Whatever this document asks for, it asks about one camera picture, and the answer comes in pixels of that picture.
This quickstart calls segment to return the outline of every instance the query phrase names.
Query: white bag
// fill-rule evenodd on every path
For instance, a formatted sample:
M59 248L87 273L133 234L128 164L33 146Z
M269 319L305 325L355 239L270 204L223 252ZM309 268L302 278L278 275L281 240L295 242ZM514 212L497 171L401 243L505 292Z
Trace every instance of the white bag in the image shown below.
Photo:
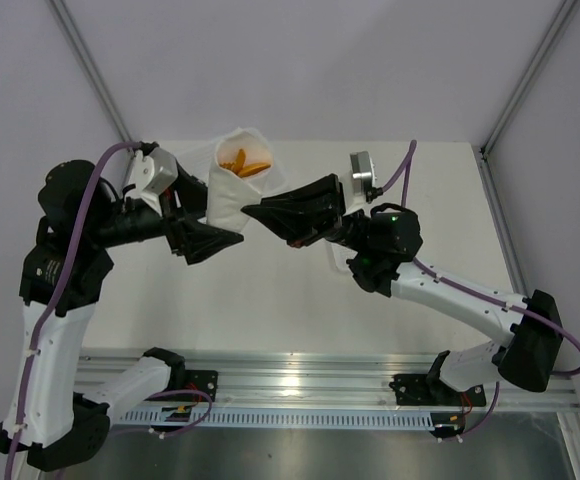
M270 168L246 178L222 168L220 163L234 162L239 150L246 153L245 165L266 162ZM241 232L250 217L241 213L246 205L261 201L266 182L274 166L268 141L256 129L238 128L194 151L194 156L212 155L208 178L207 223L214 227Z

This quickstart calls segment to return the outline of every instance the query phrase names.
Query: white tabletop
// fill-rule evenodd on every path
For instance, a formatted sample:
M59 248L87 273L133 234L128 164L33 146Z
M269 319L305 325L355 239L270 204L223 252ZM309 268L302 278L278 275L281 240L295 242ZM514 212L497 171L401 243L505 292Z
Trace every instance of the white tabletop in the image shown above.
M171 151L186 142L164 142ZM383 184L407 142L273 142L290 186L349 168L368 150ZM398 202L401 184L382 197ZM420 142L408 207L419 214L419 258L473 281L510 281L471 146ZM285 245L251 220L245 242L188 267L165 239L110 250L115 263L84 347L220 351L438 353L485 340L424 306L362 291L339 273L329 246Z

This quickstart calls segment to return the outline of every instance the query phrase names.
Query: purple cable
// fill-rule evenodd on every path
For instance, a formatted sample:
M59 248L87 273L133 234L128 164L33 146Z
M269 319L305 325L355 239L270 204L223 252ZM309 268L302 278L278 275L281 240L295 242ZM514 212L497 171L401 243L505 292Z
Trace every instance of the purple cable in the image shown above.
M194 427L196 427L197 425L199 425L206 418L208 418L208 415L210 415L210 412L212 411L212 405L214 403L212 401L212 397L210 395L208 395L206 392L202 392L200 390L170 390L168 392L155 393L154 395L151 395L150 397L148 397L148 399L149 400L157 400L159 398L167 398L167 397L172 397L174 395L198 395L200 397L203 397L208 402L208 408L206 409L204 414L201 415L201 417L198 420L195 420L194 422L190 423L189 425L186 425L185 427L178 428L174 432L164 433L163 434L164 438L176 437L178 435L186 433L187 431L189 431L189 430L193 429ZM126 433L137 433L137 432L151 433L150 430L146 430L145 428L138 428L138 427L137 428L125 428L123 430L117 430L115 432L112 432L110 435L108 435L108 438L118 437L119 435L125 435ZM65 468L59 470L56 473L56 475L54 476L54 480L63 479L63 476L65 475L65 473L66 473Z
M406 172L403 177L403 190L401 191L401 206L406 206L406 200L408 199L408 185L410 184L410 168L412 167L412 158L411 161L408 162L406 165Z
M417 141L411 140L410 147L408 147L408 153L406 153L406 156L403 157L403 160L401 161L401 165L399 165L399 167L397 168L397 171L394 172L392 177L390 177L390 180L388 180L386 182L386 184L381 188L383 190L383 193L386 193L388 190L390 190L392 188L392 186L395 183L397 183L397 180L399 180L399 177L403 174L403 171L406 169L406 167L408 165L410 165L412 163L412 157L414 156L414 151L416 149L417 149Z
M79 241L81 240L81 233L83 231L83 226L86 221L86 215L88 213L88 207L90 206L90 201L94 195L95 189L103 172L103 168L108 163L108 160L119 150L125 150L128 148L139 148L141 146L140 142L122 142L117 143L110 148L108 148L104 154L99 159L99 162L94 167L92 175L88 180L86 189L83 192L83 197L81 199L81 205L79 205L79 211L77 213L77 218L72 229L72 236L70 237L70 244L68 245L68 251L66 253L66 259L61 269L61 274L59 275L59 280L52 292L52 297L43 311L39 320L32 330L32 335L30 337L30 350L35 351L39 346L39 337L41 336L41 329L46 323L54 309L56 308L63 292L68 285L68 280L70 279L70 274L72 273L72 267L74 266L74 260L77 255L77 250L79 248ZM32 364L34 362L35 355L30 355L26 358L23 364L23 372L21 373L21 384L19 385L19 392L17 394L17 412L15 416L15 424L22 425L25 416L25 406L26 406L26 396L28 393L28 385L30 383L30 375L32 373ZM21 439L21 430L15 433L10 442L10 450L8 451L8 459L6 460L6 471L5 479L10 480L12 478L12 470L14 468L14 457L17 453L17 447L19 446L19 440Z
M475 423L473 426L471 426L468 430L465 430L463 432L463 434L461 434L462 437L465 437L466 435L470 435L471 433L474 433L475 430L478 430L479 428L481 428L483 426L483 424L486 423L486 420L488 420L488 418L490 418L490 415L492 415L492 412L494 412L494 408L497 406L497 401L499 400L499 390L500 389L501 389L501 386L499 385L499 382L495 383L494 384L494 395L492 396L492 402L490 402L490 408L488 408L488 411L481 418L481 420L479 420L477 423Z
M423 272L425 272L426 275L430 275L431 277L436 277L436 275L437 275L436 272L434 270L432 270L431 268L429 268L428 266L424 265L418 258L414 258L412 260L412 263L414 263ZM465 285L461 285L460 283L457 283L454 280L450 280L449 278L446 278L446 277L441 277L439 279L439 281L441 283L445 283L446 285L451 286L452 288L460 290L463 293L467 293L468 295L470 295L472 297L478 298L479 300L483 300L484 302L488 302L492 305L496 305L497 307L506 308L506 302L499 300L498 298L494 298L494 297L491 297L489 295L485 295L481 292L477 292L476 290L473 290L469 287L466 287ZM542 315L539 315L538 313L531 312L530 310L523 308L523 307L519 307L517 305L512 305L510 307L510 310L512 310L513 312L517 312L517 313L520 313L522 315L527 315L528 317L534 318L535 320L542 323L546 327L553 329L559 335L562 335L570 343L572 343L572 345L574 345L575 348L577 350L579 350L579 353L580 353L580 341L577 340L574 337L574 335L572 335L567 330L564 330L562 327L560 327L556 323L551 322L550 320L543 317ZM552 374L554 374L554 375L579 375L580 374L580 365L577 368L575 368L574 370L567 370L565 372L554 371L554 372L552 372Z

